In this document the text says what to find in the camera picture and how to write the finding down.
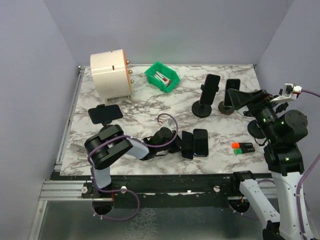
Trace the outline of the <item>silver phone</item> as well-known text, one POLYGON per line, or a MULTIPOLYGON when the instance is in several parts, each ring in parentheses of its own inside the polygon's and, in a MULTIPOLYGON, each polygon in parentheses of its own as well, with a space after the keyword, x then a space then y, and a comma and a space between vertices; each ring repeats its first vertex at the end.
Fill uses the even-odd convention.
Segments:
POLYGON ((193 134, 191 132, 182 131, 182 147, 181 156, 185 159, 192 160, 194 157, 193 134))

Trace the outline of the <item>dark phone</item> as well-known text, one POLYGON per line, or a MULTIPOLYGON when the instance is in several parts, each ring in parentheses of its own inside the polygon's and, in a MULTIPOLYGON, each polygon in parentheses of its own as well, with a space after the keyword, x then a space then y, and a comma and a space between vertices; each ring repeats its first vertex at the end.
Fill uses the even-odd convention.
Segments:
POLYGON ((241 80, 238 78, 229 78, 226 80, 226 84, 225 84, 225 94, 224 94, 224 101, 223 101, 223 105, 226 107, 232 107, 232 102, 231 102, 231 98, 230 95, 228 93, 229 89, 235 89, 235 90, 239 90, 240 89, 240 85, 241 85, 241 80))

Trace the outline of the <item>black phone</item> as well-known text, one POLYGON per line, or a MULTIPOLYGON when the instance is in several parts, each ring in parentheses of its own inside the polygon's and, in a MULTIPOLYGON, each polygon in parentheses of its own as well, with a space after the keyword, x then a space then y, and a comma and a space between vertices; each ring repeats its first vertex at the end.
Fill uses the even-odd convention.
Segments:
POLYGON ((195 128, 193 130, 193 154, 197 157, 209 155, 208 131, 195 128))

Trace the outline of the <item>purple phone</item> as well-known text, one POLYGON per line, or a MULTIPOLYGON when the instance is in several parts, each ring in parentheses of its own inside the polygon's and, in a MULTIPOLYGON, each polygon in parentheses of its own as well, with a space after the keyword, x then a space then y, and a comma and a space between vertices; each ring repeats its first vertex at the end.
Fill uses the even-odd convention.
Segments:
POLYGON ((221 77, 219 75, 207 74, 204 84, 201 85, 201 96, 199 103, 202 105, 212 105, 216 93, 219 91, 219 83, 221 77))

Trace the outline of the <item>black round base phone stand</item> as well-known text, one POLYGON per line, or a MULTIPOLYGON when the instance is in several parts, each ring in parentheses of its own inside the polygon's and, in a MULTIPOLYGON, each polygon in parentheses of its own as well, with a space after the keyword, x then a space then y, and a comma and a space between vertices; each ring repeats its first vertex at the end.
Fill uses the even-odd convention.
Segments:
POLYGON ((206 118, 212 112, 211 105, 213 104, 214 99, 205 93, 205 85, 202 84, 201 95, 198 101, 195 101, 191 107, 192 113, 198 118, 206 118))

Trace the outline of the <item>black tripod phone stand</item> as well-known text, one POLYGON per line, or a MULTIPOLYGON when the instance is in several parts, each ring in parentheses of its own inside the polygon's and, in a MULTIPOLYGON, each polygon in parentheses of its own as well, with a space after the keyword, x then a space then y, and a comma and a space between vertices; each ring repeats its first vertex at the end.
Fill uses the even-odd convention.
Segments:
MULTIPOLYGON (((281 103, 276 109, 275 114, 279 114, 283 111, 285 111, 288 108, 289 104, 288 102, 281 103)), ((264 139, 265 135, 263 134, 261 128, 258 126, 258 123, 256 120, 252 120, 247 125, 247 130, 249 134, 254 137, 255 139, 264 139)))

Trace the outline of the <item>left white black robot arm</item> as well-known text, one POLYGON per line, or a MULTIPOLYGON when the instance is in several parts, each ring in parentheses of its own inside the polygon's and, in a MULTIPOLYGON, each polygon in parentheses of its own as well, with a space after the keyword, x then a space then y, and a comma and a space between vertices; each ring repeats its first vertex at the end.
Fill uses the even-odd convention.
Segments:
POLYGON ((124 134, 118 125, 106 125, 99 133, 88 138, 84 147, 88 153, 93 191, 97 196, 106 197, 111 190, 110 166, 124 155, 147 161, 160 156, 160 152, 177 153, 183 148, 183 140, 176 130, 161 127, 153 136, 143 141, 124 134))

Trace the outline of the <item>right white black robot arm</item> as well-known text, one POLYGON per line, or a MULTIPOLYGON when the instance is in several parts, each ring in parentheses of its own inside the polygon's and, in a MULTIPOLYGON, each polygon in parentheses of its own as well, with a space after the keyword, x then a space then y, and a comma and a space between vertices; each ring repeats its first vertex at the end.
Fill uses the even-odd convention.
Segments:
POLYGON ((267 145, 264 158, 276 188, 279 209, 276 210, 261 191, 251 171, 232 174, 229 189, 246 197, 262 226, 265 240, 313 240, 308 221, 303 182, 310 169, 305 170, 297 142, 308 135, 307 117, 298 110, 289 110, 277 116, 280 107, 296 100, 304 89, 293 83, 286 84, 278 96, 264 89, 243 92, 229 89, 228 95, 235 110, 247 108, 245 117, 254 117, 264 134, 267 145))

